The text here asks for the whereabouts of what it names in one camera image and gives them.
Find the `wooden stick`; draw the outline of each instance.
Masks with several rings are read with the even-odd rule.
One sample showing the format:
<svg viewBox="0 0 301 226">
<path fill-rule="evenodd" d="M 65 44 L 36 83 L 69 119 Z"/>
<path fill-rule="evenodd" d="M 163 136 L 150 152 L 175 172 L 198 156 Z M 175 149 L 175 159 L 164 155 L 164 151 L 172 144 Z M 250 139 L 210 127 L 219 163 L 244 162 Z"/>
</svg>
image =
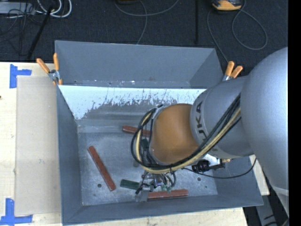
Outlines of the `wooden stick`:
<svg viewBox="0 0 301 226">
<path fill-rule="evenodd" d="M 113 179 L 111 178 L 111 176 L 109 175 L 109 172 L 107 171 L 103 161 L 100 159 L 97 151 L 95 150 L 94 146 L 90 146 L 88 148 L 88 151 L 93 159 L 93 161 L 95 162 L 100 174 L 102 175 L 105 183 L 107 184 L 108 188 L 110 191 L 113 191 L 116 189 L 116 185 L 113 182 Z"/>
</svg>

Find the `orange object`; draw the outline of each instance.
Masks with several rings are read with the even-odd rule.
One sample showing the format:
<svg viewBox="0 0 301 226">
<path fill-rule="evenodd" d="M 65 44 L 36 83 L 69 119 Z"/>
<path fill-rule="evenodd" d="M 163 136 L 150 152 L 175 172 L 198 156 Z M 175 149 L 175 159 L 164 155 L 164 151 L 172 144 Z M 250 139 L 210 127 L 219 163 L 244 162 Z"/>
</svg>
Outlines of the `orange object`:
<svg viewBox="0 0 301 226">
<path fill-rule="evenodd" d="M 95 150 L 94 146 L 90 146 L 88 148 L 88 151 L 93 159 L 93 161 L 95 162 L 95 165 L 97 166 L 100 174 L 102 175 L 105 183 L 107 184 L 108 188 L 110 191 L 113 191 L 116 189 L 116 185 L 113 182 L 113 179 L 111 178 L 111 176 L 109 175 L 109 172 L 107 171 L 103 161 L 100 159 L 97 151 Z"/>
<path fill-rule="evenodd" d="M 241 65 L 237 66 L 231 73 L 230 77 L 235 79 L 242 70 L 243 70 L 243 67 Z"/>
<path fill-rule="evenodd" d="M 48 66 L 44 63 L 43 60 L 41 60 L 40 58 L 37 58 L 37 63 L 41 66 L 41 68 L 46 72 L 49 73 L 50 69 L 48 68 Z"/>
<path fill-rule="evenodd" d="M 171 192 L 166 192 L 166 191 L 150 192 L 147 197 L 147 200 L 186 197 L 188 196 L 188 194 L 189 193 L 187 189 L 178 189 L 178 190 L 173 190 Z"/>
<path fill-rule="evenodd" d="M 53 63 L 55 64 L 55 70 L 58 71 L 60 69 L 60 65 L 58 63 L 57 53 L 53 54 Z M 59 79 L 58 80 L 58 84 L 62 85 L 63 84 L 63 80 Z"/>
<path fill-rule="evenodd" d="M 122 131 L 125 132 L 125 133 L 129 133 L 129 134 L 135 134 L 135 132 L 137 131 L 137 127 L 123 126 Z M 144 137 L 149 137 L 150 136 L 150 131 L 149 130 L 142 130 L 142 135 Z"/>
</svg>

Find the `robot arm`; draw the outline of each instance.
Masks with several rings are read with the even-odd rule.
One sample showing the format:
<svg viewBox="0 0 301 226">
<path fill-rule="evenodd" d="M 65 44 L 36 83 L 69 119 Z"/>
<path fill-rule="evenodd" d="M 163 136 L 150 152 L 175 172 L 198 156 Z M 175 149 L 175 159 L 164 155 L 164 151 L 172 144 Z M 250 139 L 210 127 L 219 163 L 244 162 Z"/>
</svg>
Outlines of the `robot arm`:
<svg viewBox="0 0 301 226">
<path fill-rule="evenodd" d="M 254 154 L 289 215 L 287 80 L 284 48 L 248 76 L 207 89 L 193 105 L 154 108 L 133 137 L 133 157 L 156 186 L 164 183 L 160 174 L 186 166 L 194 171 L 215 169 Z M 150 121 L 152 136 L 143 142 L 141 131 Z"/>
</svg>

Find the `cord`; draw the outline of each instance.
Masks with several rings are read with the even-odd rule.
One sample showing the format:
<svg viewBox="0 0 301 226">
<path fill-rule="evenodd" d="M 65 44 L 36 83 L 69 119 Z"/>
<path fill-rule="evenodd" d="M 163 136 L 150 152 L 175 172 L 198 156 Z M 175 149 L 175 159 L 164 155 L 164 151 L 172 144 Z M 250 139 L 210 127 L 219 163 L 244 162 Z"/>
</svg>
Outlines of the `cord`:
<svg viewBox="0 0 301 226">
<path fill-rule="evenodd" d="M 142 39 L 142 37 L 143 37 L 143 35 L 144 35 L 144 32 L 145 32 L 145 30 L 146 30 L 146 25 L 147 25 L 147 11 L 146 11 L 146 7 L 145 7 L 145 5 L 143 4 L 142 1 L 140 1 L 140 3 L 142 4 L 142 6 L 143 6 L 143 8 L 144 8 L 144 11 L 145 11 L 145 24 L 144 24 L 143 31 L 142 31 L 142 33 L 141 33 L 140 38 L 138 39 L 137 44 L 139 44 L 140 40 Z"/>
<path fill-rule="evenodd" d="M 247 13 L 247 12 L 244 11 L 245 6 L 246 6 L 246 0 L 243 0 L 243 6 L 242 6 L 242 8 L 238 10 L 238 13 L 237 13 L 237 14 L 234 16 L 234 18 L 233 18 L 233 21 L 232 21 L 232 33 L 233 33 L 235 39 L 237 40 L 237 42 L 238 42 L 240 45 L 242 45 L 243 47 L 245 47 L 245 48 L 247 48 L 247 49 L 250 49 L 250 50 L 261 50 L 261 49 L 265 48 L 265 47 L 267 46 L 267 44 L 268 44 L 268 35 L 267 35 L 267 32 L 265 31 L 265 29 L 264 29 L 264 27 L 262 26 L 262 24 L 261 24 L 255 17 L 253 17 L 251 14 L 249 14 L 249 13 Z M 218 43 L 217 43 L 216 39 L 214 38 L 214 36 L 213 36 L 213 34 L 212 34 L 212 31 L 211 31 L 211 29 L 210 29 L 210 25 L 209 25 L 209 15 L 210 15 L 210 13 L 211 13 L 212 10 L 214 10 L 214 8 L 212 8 L 211 10 L 209 10 L 209 12 L 208 12 L 208 14 L 207 14 L 207 26 L 208 26 L 208 30 L 209 30 L 209 32 L 210 32 L 210 35 L 211 35 L 212 39 L 214 40 L 215 45 L 216 45 L 217 48 L 218 48 L 218 50 L 220 51 L 220 53 L 222 54 L 222 56 L 224 57 L 224 59 L 225 59 L 226 62 L 228 63 L 229 60 L 227 59 L 227 57 L 225 56 L 225 54 L 224 54 L 223 51 L 221 50 L 220 46 L 218 45 Z M 254 21 L 262 28 L 262 30 L 263 30 L 263 32 L 264 32 L 264 35 L 265 35 L 265 43 L 264 43 L 264 45 L 262 45 L 260 48 L 252 48 L 252 47 L 250 47 L 250 46 L 247 46 L 247 45 L 245 45 L 244 43 L 242 43 L 242 42 L 238 39 L 238 37 L 236 36 L 236 34 L 235 34 L 235 32 L 234 32 L 234 23 L 235 23 L 235 21 L 236 21 L 238 15 L 239 15 L 241 12 L 243 12 L 243 13 L 247 14 L 248 16 L 250 16 L 250 17 L 251 17 L 251 18 L 252 18 L 252 19 L 253 19 L 253 20 L 254 20 Z"/>
<path fill-rule="evenodd" d="M 254 167 L 254 165 L 255 165 L 256 161 L 257 161 L 257 158 L 255 158 L 255 160 L 254 160 L 254 162 L 253 162 L 252 166 L 250 167 L 250 169 L 249 169 L 248 171 L 244 172 L 243 174 L 239 174 L 239 175 L 236 175 L 236 176 L 231 176 L 231 177 L 215 177 L 215 176 L 211 176 L 211 175 L 207 175 L 207 174 L 204 174 L 204 173 L 200 173 L 200 172 L 193 171 L 193 170 L 191 170 L 191 169 L 189 169 L 189 168 L 182 168 L 182 169 L 185 169 L 185 170 L 191 171 L 191 172 L 193 172 L 193 173 L 196 173 L 196 174 L 199 174 L 199 175 L 202 175 L 202 176 L 210 177 L 210 178 L 217 178 L 217 179 L 230 179 L 230 178 L 238 178 L 238 177 L 241 177 L 241 176 L 243 176 L 243 175 L 245 175 L 245 174 L 249 173 L 249 172 L 250 172 L 250 171 L 253 169 L 253 167 Z"/>
<path fill-rule="evenodd" d="M 115 3 L 115 6 L 117 7 L 117 9 L 127 15 L 131 15 L 131 16 L 140 16 L 140 17 L 143 17 L 143 16 L 154 16 L 154 15 L 158 15 L 158 14 L 161 14 L 161 13 L 165 13 L 167 11 L 169 11 L 170 9 L 172 9 L 177 3 L 178 3 L 179 0 L 177 0 L 171 7 L 169 7 L 168 9 L 166 10 L 163 10 L 163 11 L 160 11 L 160 12 L 157 12 L 157 13 L 150 13 L 150 14 L 132 14 L 132 13 L 128 13 L 126 11 L 123 11 L 120 7 L 117 6 L 117 3 Z"/>
<path fill-rule="evenodd" d="M 128 12 L 126 12 L 126 11 L 123 11 L 123 10 L 117 5 L 117 2 L 115 2 L 115 6 L 116 6 L 116 8 L 117 8 L 119 11 L 121 11 L 121 12 L 127 14 L 127 15 L 131 15 L 131 16 L 144 16 L 144 17 L 145 17 L 144 29 L 143 29 L 143 31 L 142 31 L 142 34 L 141 34 L 141 36 L 140 36 L 138 42 L 136 43 L 136 44 L 139 44 L 139 42 L 141 41 L 141 39 L 142 39 L 142 37 L 143 37 L 143 35 L 144 35 L 144 32 L 145 32 L 145 30 L 146 30 L 147 17 L 148 17 L 148 16 L 154 16 L 154 15 L 162 14 L 162 13 L 165 13 L 165 12 L 169 11 L 170 9 L 172 9 L 172 8 L 178 3 L 178 1 L 179 1 L 179 0 L 176 0 L 176 2 L 175 2 L 171 7 L 169 7 L 169 8 L 166 9 L 166 10 L 163 10 L 163 11 L 160 11 L 160 12 L 157 12 L 157 13 L 152 13 L 152 14 L 148 14 L 148 13 L 147 13 L 146 7 L 145 7 L 144 3 L 143 3 L 141 0 L 140 0 L 140 3 L 142 4 L 142 6 L 143 6 L 143 8 L 144 8 L 145 14 L 132 14 L 132 13 L 128 13 Z"/>
<path fill-rule="evenodd" d="M 58 8 L 57 10 L 51 12 L 50 15 L 51 15 L 52 17 L 56 17 L 56 18 L 64 18 L 64 17 L 69 16 L 69 14 L 70 14 L 71 11 L 72 11 L 72 2 L 71 2 L 71 0 L 68 0 L 68 3 L 69 3 L 69 10 L 68 10 L 68 12 L 67 12 L 65 15 L 56 15 L 56 13 L 58 13 L 58 12 L 61 10 L 61 8 L 62 8 L 62 1 L 61 1 L 61 0 L 58 0 L 58 1 L 59 1 L 59 3 L 60 3 L 59 8 Z M 43 7 L 43 5 L 41 4 L 40 0 L 37 0 L 37 2 L 38 2 L 39 7 L 43 10 L 43 12 L 38 11 L 38 10 L 36 10 L 36 12 L 42 13 L 42 14 L 46 14 L 46 13 L 47 13 L 47 10 Z"/>
</svg>

